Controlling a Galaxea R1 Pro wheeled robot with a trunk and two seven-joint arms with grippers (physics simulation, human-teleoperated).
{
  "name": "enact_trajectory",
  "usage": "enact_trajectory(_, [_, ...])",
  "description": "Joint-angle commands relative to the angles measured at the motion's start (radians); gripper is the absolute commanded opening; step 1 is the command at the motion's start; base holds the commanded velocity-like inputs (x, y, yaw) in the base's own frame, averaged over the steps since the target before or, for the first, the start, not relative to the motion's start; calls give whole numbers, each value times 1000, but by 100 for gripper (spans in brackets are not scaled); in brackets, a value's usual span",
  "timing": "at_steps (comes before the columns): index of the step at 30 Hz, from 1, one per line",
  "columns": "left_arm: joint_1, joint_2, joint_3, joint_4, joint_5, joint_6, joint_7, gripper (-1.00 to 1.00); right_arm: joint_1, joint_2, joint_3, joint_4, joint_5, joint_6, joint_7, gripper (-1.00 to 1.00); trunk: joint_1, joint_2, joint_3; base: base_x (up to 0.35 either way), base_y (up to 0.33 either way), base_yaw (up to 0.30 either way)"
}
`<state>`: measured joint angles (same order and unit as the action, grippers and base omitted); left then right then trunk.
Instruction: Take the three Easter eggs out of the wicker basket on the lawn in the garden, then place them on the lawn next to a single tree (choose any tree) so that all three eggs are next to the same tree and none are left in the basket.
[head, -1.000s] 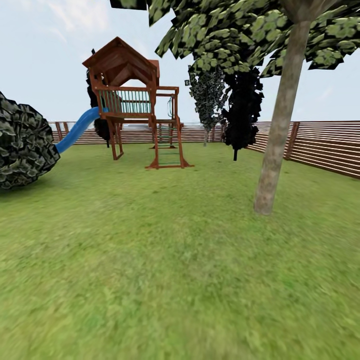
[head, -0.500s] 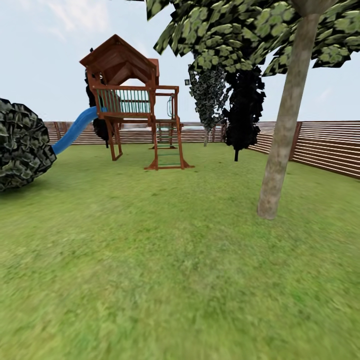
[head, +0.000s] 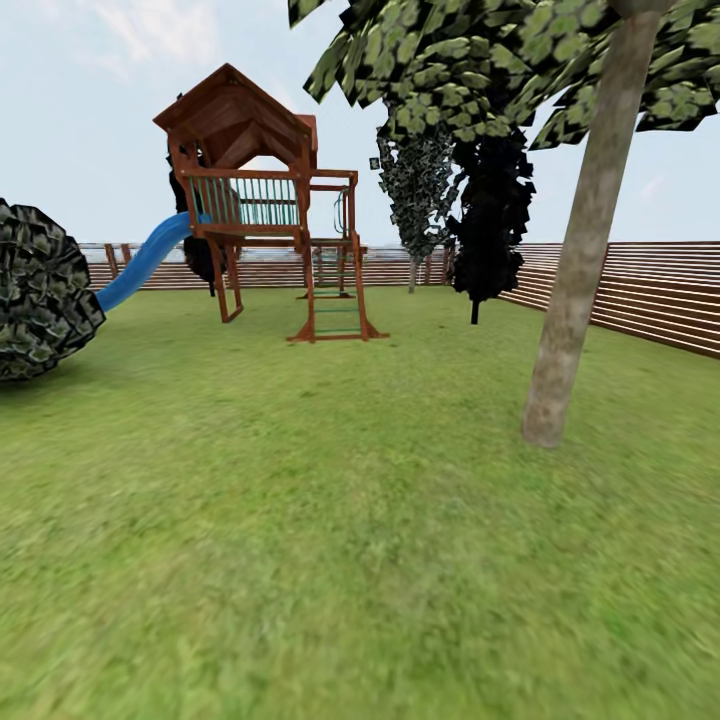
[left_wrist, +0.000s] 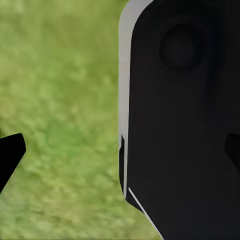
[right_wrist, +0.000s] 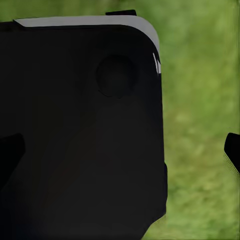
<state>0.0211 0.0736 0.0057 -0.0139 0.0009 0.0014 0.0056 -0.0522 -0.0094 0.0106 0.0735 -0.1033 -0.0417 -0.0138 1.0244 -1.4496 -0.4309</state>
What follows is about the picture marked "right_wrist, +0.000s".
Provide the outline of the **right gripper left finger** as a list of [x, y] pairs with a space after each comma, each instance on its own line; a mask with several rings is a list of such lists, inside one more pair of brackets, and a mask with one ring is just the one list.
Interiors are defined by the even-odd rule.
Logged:
[[25, 141], [21, 133], [0, 138], [0, 193], [25, 152]]

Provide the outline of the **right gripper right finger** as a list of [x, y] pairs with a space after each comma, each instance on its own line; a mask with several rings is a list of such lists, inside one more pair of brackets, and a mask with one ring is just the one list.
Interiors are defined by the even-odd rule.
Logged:
[[224, 151], [240, 173], [240, 135], [229, 133], [227, 135]]

